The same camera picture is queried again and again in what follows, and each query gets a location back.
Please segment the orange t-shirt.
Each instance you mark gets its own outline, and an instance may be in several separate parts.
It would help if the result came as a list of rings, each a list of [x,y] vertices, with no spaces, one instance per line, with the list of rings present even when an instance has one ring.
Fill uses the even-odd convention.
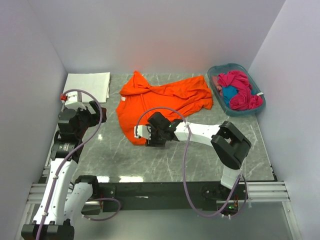
[[[140,116],[151,108],[167,107],[187,117],[203,108],[210,110],[214,105],[212,91],[202,75],[153,86],[140,72],[135,71],[119,94],[120,102],[116,108],[119,126],[133,145],[146,143],[144,138],[134,137],[134,127],[137,122],[141,125],[148,123],[152,111],[142,119]]]

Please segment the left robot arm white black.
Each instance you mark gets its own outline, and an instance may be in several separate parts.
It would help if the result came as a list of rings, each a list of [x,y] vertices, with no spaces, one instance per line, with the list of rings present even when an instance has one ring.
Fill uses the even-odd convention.
[[[92,100],[89,105],[94,112],[80,101],[67,101],[58,115],[47,184],[32,222],[22,227],[24,240],[72,240],[83,206],[100,195],[96,176],[83,176],[70,189],[86,143],[83,140],[86,131],[100,128],[107,120],[107,110],[97,101]]]

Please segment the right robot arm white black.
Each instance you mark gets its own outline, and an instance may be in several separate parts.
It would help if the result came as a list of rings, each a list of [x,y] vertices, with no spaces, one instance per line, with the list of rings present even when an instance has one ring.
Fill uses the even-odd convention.
[[[223,164],[219,193],[230,200],[237,194],[236,179],[243,161],[252,147],[247,137],[231,122],[206,125],[183,119],[168,120],[159,111],[153,113],[146,125],[138,125],[135,137],[146,139],[148,147],[164,147],[167,141],[190,141],[213,147]]]

